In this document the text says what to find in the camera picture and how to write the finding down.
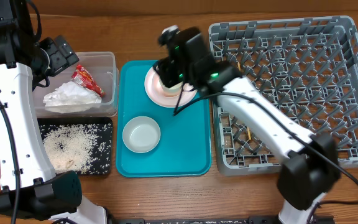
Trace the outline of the cream cup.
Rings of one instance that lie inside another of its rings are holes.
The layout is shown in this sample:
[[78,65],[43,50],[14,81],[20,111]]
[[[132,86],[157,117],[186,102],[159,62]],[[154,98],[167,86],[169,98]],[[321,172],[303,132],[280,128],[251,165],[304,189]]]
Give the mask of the cream cup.
[[180,94],[182,88],[182,82],[172,86],[166,87],[162,82],[160,82],[162,93],[167,97],[174,97]]

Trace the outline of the red snack wrapper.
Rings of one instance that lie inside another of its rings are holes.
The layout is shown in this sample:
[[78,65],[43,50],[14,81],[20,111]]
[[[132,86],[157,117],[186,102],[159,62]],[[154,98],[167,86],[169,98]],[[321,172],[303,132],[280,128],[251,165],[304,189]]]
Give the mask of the red snack wrapper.
[[101,98],[105,96],[104,90],[95,82],[90,72],[82,65],[77,65],[73,75],[71,76],[73,82],[90,91],[95,92]]

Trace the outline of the white tissue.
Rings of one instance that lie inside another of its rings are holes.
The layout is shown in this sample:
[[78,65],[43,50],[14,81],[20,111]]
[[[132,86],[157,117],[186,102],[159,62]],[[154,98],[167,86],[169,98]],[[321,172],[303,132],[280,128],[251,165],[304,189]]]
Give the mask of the white tissue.
[[73,81],[63,83],[43,99],[46,110],[61,114],[86,111],[91,108],[87,104],[99,105],[101,102],[99,95]]

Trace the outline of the grey bowl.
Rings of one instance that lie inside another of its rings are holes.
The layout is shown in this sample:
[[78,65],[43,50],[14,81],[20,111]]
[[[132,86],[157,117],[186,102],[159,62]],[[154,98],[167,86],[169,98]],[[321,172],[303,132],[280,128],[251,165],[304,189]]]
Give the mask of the grey bowl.
[[159,143],[161,130],[158,123],[147,116],[132,118],[122,131],[124,145],[134,153],[146,153]]

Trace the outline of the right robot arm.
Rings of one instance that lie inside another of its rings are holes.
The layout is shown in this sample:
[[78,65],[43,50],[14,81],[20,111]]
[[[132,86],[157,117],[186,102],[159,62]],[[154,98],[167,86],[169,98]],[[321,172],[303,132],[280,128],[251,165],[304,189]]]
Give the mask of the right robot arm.
[[168,27],[158,43],[168,50],[153,65],[162,85],[190,84],[201,100],[213,100],[250,128],[282,165],[277,188],[285,201],[278,222],[310,223],[341,175],[335,140],[300,126],[230,62],[215,61],[199,28]]

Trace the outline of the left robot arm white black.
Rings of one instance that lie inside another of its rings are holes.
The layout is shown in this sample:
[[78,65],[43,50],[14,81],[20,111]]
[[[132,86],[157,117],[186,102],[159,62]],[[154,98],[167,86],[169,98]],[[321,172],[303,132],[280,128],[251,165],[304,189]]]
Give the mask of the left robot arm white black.
[[113,223],[82,193],[76,172],[56,174],[40,135],[32,92],[77,63],[62,36],[42,38],[32,1],[0,0],[0,215],[53,223]]

